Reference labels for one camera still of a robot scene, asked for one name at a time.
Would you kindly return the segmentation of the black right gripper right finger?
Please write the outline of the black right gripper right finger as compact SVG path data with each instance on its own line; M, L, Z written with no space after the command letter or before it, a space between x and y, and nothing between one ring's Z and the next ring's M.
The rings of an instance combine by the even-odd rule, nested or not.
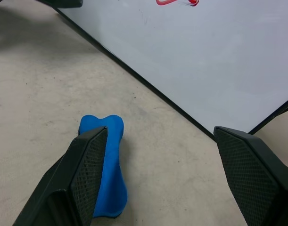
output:
M258 137L215 127L229 188L248 226L288 226L288 167Z

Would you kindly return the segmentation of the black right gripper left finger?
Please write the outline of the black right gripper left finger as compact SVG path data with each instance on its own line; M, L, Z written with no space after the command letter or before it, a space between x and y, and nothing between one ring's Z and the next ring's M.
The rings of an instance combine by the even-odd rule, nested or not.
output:
M100 185L107 128L72 140L43 175L13 226L90 226Z

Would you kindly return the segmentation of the blue whiteboard eraser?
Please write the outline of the blue whiteboard eraser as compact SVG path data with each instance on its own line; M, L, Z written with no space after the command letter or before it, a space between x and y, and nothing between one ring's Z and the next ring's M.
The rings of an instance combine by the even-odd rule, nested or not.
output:
M118 115L109 115L104 118L85 115L81 118L79 134L98 127L106 127L108 136L101 185L93 217L116 218L123 212L128 199L119 161L124 123Z

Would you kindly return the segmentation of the black-framed whiteboard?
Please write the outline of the black-framed whiteboard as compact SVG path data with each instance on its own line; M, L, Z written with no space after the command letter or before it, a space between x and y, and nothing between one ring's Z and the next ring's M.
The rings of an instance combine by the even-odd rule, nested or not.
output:
M288 109L288 0L83 0L57 12L209 136L254 134Z

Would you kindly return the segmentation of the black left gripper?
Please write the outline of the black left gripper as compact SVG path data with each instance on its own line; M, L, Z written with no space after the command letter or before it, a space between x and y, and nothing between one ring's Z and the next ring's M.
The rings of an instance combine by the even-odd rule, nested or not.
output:
M83 0L37 0L53 8L80 8Z

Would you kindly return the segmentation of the red marker drawing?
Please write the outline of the red marker drawing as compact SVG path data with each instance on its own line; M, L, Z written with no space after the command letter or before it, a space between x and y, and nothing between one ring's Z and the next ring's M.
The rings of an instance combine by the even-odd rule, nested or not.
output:
M157 5L160 6L168 5L174 2L178 2L186 6L195 7L199 3L199 0L156 0Z

